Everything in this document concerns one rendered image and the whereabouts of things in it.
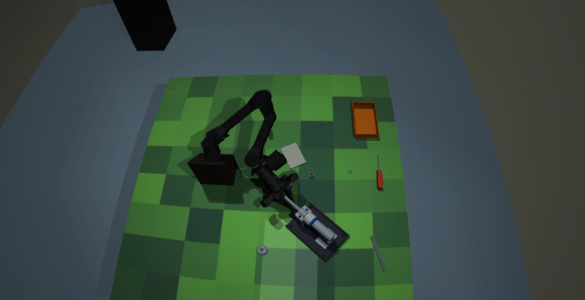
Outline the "brown open rectangular tray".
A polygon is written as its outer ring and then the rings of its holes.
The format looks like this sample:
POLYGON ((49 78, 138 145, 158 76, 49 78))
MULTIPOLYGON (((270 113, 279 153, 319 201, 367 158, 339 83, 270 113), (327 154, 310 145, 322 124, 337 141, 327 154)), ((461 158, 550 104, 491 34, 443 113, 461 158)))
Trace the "brown open rectangular tray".
POLYGON ((354 138, 378 138, 375 102, 352 101, 354 138))

